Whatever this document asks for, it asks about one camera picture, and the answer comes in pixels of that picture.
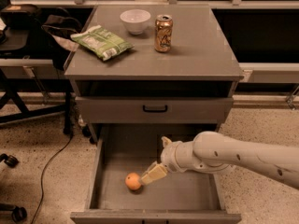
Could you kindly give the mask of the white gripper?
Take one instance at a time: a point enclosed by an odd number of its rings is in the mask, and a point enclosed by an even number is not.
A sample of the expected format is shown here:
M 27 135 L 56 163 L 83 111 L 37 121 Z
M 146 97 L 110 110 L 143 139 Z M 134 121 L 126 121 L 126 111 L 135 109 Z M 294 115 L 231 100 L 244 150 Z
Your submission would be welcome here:
M 166 177 L 167 170 L 171 173 L 195 171 L 200 167 L 200 160 L 193 153 L 193 142 L 172 142 L 168 137 L 162 137 L 163 151 L 161 162 L 155 161 L 140 176 L 139 182 L 146 186 Z

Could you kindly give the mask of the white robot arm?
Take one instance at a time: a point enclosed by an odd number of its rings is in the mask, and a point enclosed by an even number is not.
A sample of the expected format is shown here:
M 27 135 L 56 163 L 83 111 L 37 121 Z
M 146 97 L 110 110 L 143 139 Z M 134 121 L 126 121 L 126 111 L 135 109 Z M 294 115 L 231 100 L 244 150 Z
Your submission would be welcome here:
M 299 148 L 245 142 L 216 132 L 201 132 L 192 141 L 162 138 L 161 160 L 140 177 L 148 185 L 168 173 L 195 171 L 225 174 L 235 166 L 299 189 Z

